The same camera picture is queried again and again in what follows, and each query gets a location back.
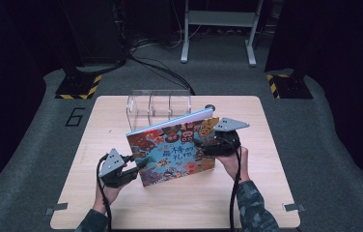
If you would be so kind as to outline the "clear acrylic book holder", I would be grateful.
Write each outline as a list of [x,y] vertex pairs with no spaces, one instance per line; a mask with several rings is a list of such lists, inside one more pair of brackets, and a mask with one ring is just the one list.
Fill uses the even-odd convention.
[[187,90],[133,90],[127,98],[126,116],[132,131],[190,112]]

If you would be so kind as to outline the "person's right hand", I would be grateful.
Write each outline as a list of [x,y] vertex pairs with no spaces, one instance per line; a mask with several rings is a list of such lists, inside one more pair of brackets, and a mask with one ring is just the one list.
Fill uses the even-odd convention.
[[236,175],[239,174],[239,183],[250,180],[248,173],[248,149],[240,147],[237,150],[240,155],[240,159],[237,158],[236,154],[228,157],[218,157],[217,159],[223,164],[228,175],[234,180]]

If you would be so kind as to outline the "person's left hand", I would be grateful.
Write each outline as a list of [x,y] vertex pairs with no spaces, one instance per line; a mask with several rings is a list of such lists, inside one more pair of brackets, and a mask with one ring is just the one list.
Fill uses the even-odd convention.
[[119,188],[97,187],[93,210],[105,215],[107,213],[107,209],[117,199],[117,197],[120,194],[120,191],[123,188],[124,187],[119,187]]

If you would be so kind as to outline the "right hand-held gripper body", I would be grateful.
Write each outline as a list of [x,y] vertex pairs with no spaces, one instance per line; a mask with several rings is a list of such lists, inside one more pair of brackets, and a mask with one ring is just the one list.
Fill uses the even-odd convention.
[[214,127],[214,137],[203,143],[203,153],[208,157],[229,156],[240,146],[237,130],[248,128],[249,123],[231,118],[222,118]]

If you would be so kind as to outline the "colourful children's picture book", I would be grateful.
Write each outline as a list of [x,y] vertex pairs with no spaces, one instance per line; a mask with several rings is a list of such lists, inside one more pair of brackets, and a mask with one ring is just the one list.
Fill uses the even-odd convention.
[[213,111],[204,108],[129,132],[126,139],[136,164],[149,162],[139,171],[142,185],[152,186],[212,170],[215,159],[203,156],[193,139],[209,141],[218,122]]

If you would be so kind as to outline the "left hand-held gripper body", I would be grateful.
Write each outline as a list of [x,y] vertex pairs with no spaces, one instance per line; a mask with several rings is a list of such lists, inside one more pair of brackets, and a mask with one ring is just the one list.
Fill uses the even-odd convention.
[[125,156],[120,155],[116,149],[112,149],[103,157],[103,165],[98,176],[106,186],[117,189],[134,180],[126,175],[127,170],[123,171],[127,164],[123,157]]

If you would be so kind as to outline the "black base with hazard stripes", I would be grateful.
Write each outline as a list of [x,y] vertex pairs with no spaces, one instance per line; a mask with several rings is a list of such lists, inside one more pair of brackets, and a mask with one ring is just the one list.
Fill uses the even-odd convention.
[[76,71],[66,75],[55,92],[56,99],[87,100],[98,88],[101,74],[98,72]]
[[270,90],[275,99],[313,98],[303,79],[294,79],[286,74],[268,74],[266,76]]

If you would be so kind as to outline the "grey metal table bracket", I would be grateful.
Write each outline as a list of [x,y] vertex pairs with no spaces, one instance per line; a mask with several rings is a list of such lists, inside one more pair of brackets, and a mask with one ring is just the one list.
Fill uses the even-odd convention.
[[57,204],[53,204],[48,206],[43,214],[45,216],[52,216],[56,211],[61,211],[61,210],[65,210],[68,207],[67,203],[57,203]]
[[292,212],[292,211],[304,212],[306,210],[306,208],[305,208],[305,206],[303,204],[297,204],[297,203],[284,204],[283,209],[286,212]]

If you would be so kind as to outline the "white metal stand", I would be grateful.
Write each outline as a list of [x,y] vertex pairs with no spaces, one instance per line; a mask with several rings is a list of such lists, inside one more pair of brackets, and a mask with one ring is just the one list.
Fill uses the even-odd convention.
[[257,8],[255,12],[212,12],[212,11],[195,11],[189,9],[189,0],[184,0],[184,32],[183,46],[181,51],[181,62],[185,64],[188,61],[189,52],[189,26],[228,26],[228,27],[245,27],[250,28],[249,38],[245,41],[247,59],[250,67],[257,65],[253,48],[253,42],[257,31],[261,10],[264,0],[256,0]]

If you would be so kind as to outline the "black equipment rack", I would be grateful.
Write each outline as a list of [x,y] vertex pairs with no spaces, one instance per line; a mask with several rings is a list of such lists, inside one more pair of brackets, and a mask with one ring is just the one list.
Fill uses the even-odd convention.
[[60,3],[83,64],[120,67],[126,62],[112,0],[60,0]]

